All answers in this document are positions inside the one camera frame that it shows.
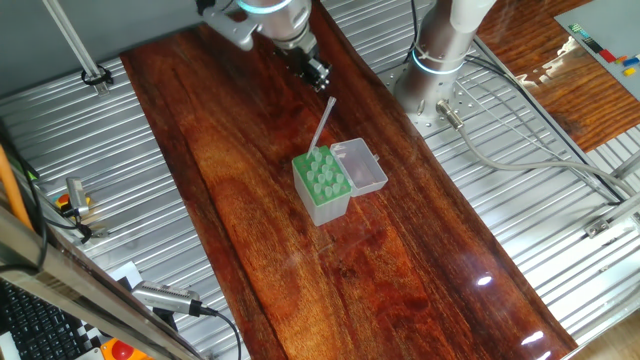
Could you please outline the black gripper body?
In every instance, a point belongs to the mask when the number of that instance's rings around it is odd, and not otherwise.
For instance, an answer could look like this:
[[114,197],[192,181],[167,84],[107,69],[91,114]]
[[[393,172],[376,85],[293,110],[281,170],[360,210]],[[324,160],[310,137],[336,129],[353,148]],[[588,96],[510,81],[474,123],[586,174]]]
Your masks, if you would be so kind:
[[313,45],[308,51],[301,47],[295,47],[284,51],[285,58],[292,69],[292,72],[301,77],[301,67],[303,64],[310,64],[311,58],[318,56],[318,45]]

